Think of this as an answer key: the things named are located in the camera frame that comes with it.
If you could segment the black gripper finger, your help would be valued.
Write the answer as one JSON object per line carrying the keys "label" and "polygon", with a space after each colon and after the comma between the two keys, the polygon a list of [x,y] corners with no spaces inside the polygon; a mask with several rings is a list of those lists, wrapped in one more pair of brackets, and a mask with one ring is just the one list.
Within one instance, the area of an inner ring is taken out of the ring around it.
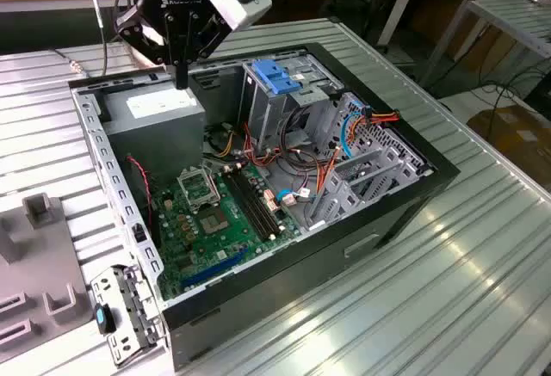
{"label": "black gripper finger", "polygon": [[182,61],[178,52],[173,52],[170,44],[163,44],[145,34],[138,8],[131,9],[115,17],[116,33],[143,58],[155,65],[162,65],[170,75],[176,89],[182,88]]}
{"label": "black gripper finger", "polygon": [[207,58],[231,28],[215,8],[184,8],[180,29],[180,89],[189,86],[189,66]]}

